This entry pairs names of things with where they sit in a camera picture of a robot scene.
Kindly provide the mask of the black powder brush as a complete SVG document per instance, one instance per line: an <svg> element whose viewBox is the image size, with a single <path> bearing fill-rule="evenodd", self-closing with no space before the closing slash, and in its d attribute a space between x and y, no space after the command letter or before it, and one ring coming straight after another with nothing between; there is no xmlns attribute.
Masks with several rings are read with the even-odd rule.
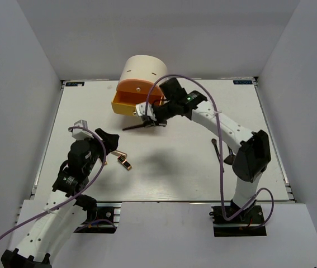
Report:
<svg viewBox="0 0 317 268"><path fill-rule="evenodd" d="M125 128L122 129L122 131L134 130L134 129L145 128L145 127L146 127L146 125L144 123L142 123L142 124L139 124L139 125L125 127Z"/></svg>

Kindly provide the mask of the cream round drawer organizer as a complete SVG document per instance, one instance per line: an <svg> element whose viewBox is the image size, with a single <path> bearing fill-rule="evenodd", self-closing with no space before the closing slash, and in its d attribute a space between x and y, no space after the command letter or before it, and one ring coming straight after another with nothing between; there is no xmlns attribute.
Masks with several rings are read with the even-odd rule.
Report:
<svg viewBox="0 0 317 268"><path fill-rule="evenodd" d="M111 102L113 112L124 116L133 116L135 106L163 100L163 93L156 85L148 94L152 85L162 76L168 74L166 64L160 59L149 55L130 57L124 66L116 87L116 94Z"/></svg>

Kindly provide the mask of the small black makeup brush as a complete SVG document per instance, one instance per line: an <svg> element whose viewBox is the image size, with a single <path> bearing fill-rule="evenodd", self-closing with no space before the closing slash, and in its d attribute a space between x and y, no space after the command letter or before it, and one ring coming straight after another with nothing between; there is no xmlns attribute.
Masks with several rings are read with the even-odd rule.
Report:
<svg viewBox="0 0 317 268"><path fill-rule="evenodd" d="M219 148L218 148L218 145L217 145L217 139L212 138L212 139L211 139L211 143L212 143L212 145L213 145L213 147L214 147L214 150L215 150L215 153L216 153L218 162L219 162L219 163L222 163L222 158L221 158L221 156L220 156L220 151L219 151Z"/></svg>

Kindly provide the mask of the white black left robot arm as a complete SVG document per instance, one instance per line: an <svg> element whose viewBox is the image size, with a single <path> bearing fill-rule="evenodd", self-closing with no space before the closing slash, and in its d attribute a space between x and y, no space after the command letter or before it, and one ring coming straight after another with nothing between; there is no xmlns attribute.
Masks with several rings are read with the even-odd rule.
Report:
<svg viewBox="0 0 317 268"><path fill-rule="evenodd" d="M4 267L51 267L79 225L97 218L97 201L83 192L94 182L89 176L96 162L106 161L118 148L120 137L100 128L90 131L74 126L69 130L75 141L59 168L43 214L33 219L34 225L14 249L5 250Z"/></svg>

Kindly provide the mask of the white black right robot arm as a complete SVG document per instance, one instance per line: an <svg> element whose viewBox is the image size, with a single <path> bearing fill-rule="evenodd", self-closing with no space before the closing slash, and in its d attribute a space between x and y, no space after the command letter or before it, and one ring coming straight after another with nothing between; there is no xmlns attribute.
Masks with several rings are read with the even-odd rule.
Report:
<svg viewBox="0 0 317 268"><path fill-rule="evenodd" d="M164 76L162 79L160 89L165 103L160 106L149 101L139 103L135 106L136 115L142 119L144 127L166 126L172 117L186 117L215 134L220 146L226 144L232 155L221 157L219 164L231 165L237 181L230 207L221 208L223 218L246 222L252 216L260 192L260 178L271 161L268 134L245 128L219 112L209 92L202 94L194 90L187 93L177 78Z"/></svg>

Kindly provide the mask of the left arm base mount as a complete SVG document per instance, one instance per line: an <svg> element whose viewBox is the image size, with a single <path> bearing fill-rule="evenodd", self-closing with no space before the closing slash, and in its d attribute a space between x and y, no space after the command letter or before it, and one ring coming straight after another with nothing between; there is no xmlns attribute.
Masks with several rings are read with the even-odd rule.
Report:
<svg viewBox="0 0 317 268"><path fill-rule="evenodd" d="M119 225L120 214L121 203L97 203L75 233L114 234Z"/></svg>

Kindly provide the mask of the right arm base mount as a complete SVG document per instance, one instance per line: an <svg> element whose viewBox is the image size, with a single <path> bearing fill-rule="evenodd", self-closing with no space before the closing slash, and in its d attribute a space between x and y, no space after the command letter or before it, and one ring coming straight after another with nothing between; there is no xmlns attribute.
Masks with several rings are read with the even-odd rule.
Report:
<svg viewBox="0 0 317 268"><path fill-rule="evenodd" d="M236 217L231 221L223 218L221 206L212 206L209 213L213 221L214 237L265 237L265 226L258 228L264 222L260 205L256 205L243 218Z"/></svg>

